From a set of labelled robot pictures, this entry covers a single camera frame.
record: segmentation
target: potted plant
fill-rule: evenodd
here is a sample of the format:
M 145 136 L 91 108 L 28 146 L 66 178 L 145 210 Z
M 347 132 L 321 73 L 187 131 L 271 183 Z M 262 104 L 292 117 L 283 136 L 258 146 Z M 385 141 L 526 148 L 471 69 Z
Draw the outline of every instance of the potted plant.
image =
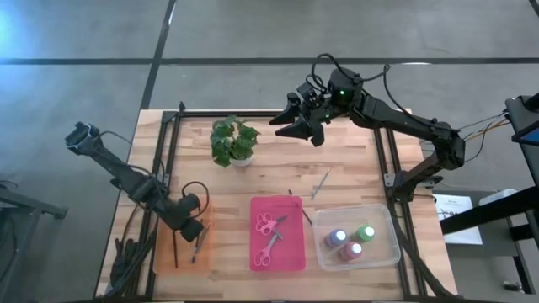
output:
M 235 115 L 214 122 L 210 136 L 213 162 L 222 167 L 230 164 L 247 166 L 251 162 L 258 135 L 259 132 L 246 126 L 244 121 L 238 120 Z

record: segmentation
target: pink scissors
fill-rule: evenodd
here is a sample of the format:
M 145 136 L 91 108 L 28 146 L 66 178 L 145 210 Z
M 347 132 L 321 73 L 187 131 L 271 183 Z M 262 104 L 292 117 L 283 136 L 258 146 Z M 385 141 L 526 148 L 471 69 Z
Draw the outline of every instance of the pink scissors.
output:
M 280 237 L 280 234 L 276 232 L 273 237 L 271 237 L 271 240 L 269 241 L 269 244 L 264 249 L 260 250 L 254 255 L 254 265 L 256 266 L 268 266 L 271 262 L 271 256 L 270 251 L 271 247 L 275 244 L 275 240 L 277 240 L 277 237 Z
M 273 228 L 277 223 L 286 219 L 286 215 L 283 215 L 277 220 L 273 220 L 270 214 L 259 214 L 256 216 L 256 231 L 260 231 L 263 235 L 267 236 L 273 231 Z

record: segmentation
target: wooden tabletop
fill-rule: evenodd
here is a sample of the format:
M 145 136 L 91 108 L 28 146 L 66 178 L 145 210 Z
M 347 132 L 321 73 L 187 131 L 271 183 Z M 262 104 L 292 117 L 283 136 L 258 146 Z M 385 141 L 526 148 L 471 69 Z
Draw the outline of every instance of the wooden tabletop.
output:
M 162 110 L 140 114 L 129 163 L 151 168 Z M 210 133 L 214 119 L 183 119 L 174 162 L 171 198 L 177 199 L 189 181 L 205 183 L 213 205 L 214 228 L 211 271 L 207 274 L 158 275 L 155 300 L 391 300 L 402 299 L 396 265 L 383 268 L 327 272 L 318 265 L 312 229 L 304 220 L 307 266 L 296 273 L 255 273 L 249 269 L 249 201 L 254 196 L 287 194 L 302 197 L 309 215 L 314 211 L 358 204 L 386 204 L 372 130 L 361 129 L 348 119 L 324 126 L 325 143 L 313 147 L 309 141 L 275 136 L 277 129 L 267 119 L 248 119 L 262 135 L 246 168 L 218 167 L 211 160 Z M 403 169 L 422 161 L 419 140 L 395 133 Z M 163 160 L 166 160 L 165 146 Z M 389 169 L 389 150 L 386 146 Z M 332 167 L 316 199 L 312 191 Z M 195 194 L 203 194 L 193 187 Z M 435 205 L 429 197 L 410 203 L 419 254 L 438 280 L 456 293 L 446 246 Z M 115 258 L 114 239 L 121 237 L 134 204 L 122 194 L 118 201 L 96 295 L 109 283 Z M 137 239 L 142 213 L 133 221 L 129 235 Z M 414 271 L 408 256 L 410 282 Z M 144 270 L 148 269 L 148 260 Z M 142 275 L 141 287 L 146 285 Z

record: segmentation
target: gray floor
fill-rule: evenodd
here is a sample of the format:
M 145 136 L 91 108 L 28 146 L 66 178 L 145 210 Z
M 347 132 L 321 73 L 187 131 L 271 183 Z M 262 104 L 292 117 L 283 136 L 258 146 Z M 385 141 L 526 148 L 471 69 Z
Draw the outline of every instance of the gray floor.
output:
M 167 0 L 0 0 L 0 58 L 151 58 Z M 164 57 L 529 57 L 539 18 L 526 0 L 181 0 Z M 351 66 L 363 75 L 381 66 Z M 0 66 L 0 179 L 66 205 L 64 221 L 40 222 L 10 302 L 88 299 L 98 278 L 118 192 L 96 164 L 63 144 L 79 120 L 133 134 L 149 66 Z M 150 108 L 281 108 L 309 66 L 162 66 Z M 330 66 L 320 66 L 326 78 Z M 506 98 L 538 90 L 539 65 L 395 66 L 392 93 L 415 114 L 465 125 L 499 113 Z M 381 82 L 369 91 L 386 98 Z M 477 189 L 532 184 L 509 127 L 447 183 Z M 478 141 L 467 147 L 474 154 Z M 106 140 L 122 158 L 129 147 Z M 522 243 L 539 282 L 539 252 Z M 461 295 L 536 301 L 500 289 L 517 279 L 508 258 L 451 257 Z

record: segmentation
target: plastic bin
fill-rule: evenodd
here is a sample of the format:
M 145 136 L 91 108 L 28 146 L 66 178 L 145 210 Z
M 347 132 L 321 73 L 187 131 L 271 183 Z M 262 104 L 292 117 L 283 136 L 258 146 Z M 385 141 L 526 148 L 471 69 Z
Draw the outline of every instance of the plastic bin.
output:
M 324 238 L 335 229 L 343 229 L 348 235 L 361 225 L 368 224 L 375 230 L 372 240 L 362 243 L 362 254 L 349 262 L 341 261 L 337 251 L 342 247 L 328 248 Z M 391 215 L 384 205 L 360 205 L 354 207 L 318 210 L 312 218 L 314 244 L 320 267 L 328 271 L 374 268 L 395 264 L 401 258 L 397 236 Z

